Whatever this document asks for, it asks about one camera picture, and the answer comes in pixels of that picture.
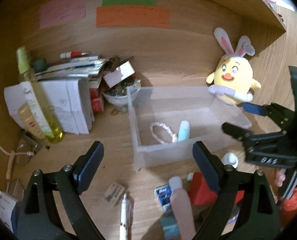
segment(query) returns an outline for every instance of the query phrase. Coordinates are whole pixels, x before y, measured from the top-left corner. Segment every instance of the lotion bottle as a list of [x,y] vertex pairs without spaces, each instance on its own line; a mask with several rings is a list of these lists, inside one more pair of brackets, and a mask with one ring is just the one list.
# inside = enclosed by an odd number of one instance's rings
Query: lotion bottle
[[170,204],[176,218],[182,240],[192,240],[196,234],[191,201],[179,176],[169,180],[172,190]]
[[25,130],[34,135],[37,139],[45,139],[45,134],[42,132],[40,126],[38,125],[31,109],[27,104],[23,104],[17,111],[21,121],[25,126]]

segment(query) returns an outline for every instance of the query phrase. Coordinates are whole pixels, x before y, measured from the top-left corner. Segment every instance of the yellow plush toy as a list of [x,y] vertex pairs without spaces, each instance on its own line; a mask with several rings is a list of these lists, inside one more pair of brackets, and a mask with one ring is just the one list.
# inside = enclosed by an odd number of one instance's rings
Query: yellow plush toy
[[227,104],[251,102],[253,99],[250,88],[260,89],[261,84],[253,79],[253,70],[245,54],[253,56],[255,49],[250,44],[248,36],[242,36],[234,52],[227,33],[222,28],[216,28],[214,36],[226,54],[219,61],[215,72],[206,78],[211,94]]

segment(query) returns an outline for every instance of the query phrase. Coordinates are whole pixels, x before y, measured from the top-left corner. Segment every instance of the light blue bottle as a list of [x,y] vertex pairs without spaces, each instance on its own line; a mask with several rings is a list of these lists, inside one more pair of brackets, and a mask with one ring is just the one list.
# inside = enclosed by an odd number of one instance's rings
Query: light blue bottle
[[178,142],[189,139],[189,122],[182,121],[178,130]]

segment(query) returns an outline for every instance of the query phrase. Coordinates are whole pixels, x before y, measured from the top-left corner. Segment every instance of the white bottle cap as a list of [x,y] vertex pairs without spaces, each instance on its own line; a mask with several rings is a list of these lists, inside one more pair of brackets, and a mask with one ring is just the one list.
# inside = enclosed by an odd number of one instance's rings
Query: white bottle cap
[[182,179],[179,176],[174,176],[173,178],[170,178],[169,186],[171,191],[174,191],[178,188],[183,188]]
[[221,161],[224,165],[232,165],[234,168],[237,168],[238,158],[234,153],[226,153]]
[[61,55],[59,55],[59,57],[60,58],[70,58],[71,53],[70,52],[61,53]]
[[190,172],[189,175],[187,176],[187,181],[192,181],[193,180],[193,176],[194,176],[194,173],[193,172]]

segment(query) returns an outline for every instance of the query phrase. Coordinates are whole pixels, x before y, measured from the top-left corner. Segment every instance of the power cord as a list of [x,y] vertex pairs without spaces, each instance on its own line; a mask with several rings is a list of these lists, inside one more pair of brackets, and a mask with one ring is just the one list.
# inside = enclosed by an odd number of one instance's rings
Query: power cord
[[0,150],[5,153],[6,155],[8,155],[10,158],[9,158],[9,161],[7,163],[7,170],[6,170],[6,179],[7,180],[10,180],[11,179],[11,176],[12,176],[12,167],[13,167],[13,161],[15,159],[15,156],[16,155],[28,155],[28,156],[33,156],[34,155],[34,152],[14,152],[14,151],[11,151],[10,153],[5,151],[1,146],[0,146]]

